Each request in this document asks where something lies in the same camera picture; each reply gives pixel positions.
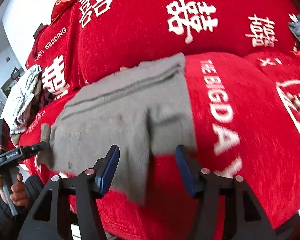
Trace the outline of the person's left hand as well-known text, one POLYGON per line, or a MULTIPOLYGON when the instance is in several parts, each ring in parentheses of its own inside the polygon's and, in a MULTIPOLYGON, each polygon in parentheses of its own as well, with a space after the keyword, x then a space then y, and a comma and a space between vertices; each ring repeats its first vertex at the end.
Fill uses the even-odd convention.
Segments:
MULTIPOLYGON (((10 200, 15 206, 27 208, 29 205, 29 199, 25 192, 25 183, 23 182, 23 175, 21 173, 17 174, 17 182, 11 187, 12 194, 10 194, 10 200)), ((8 204, 7 199, 4 195, 2 188, 2 178, 0 176, 0 195, 4 203, 8 204)))

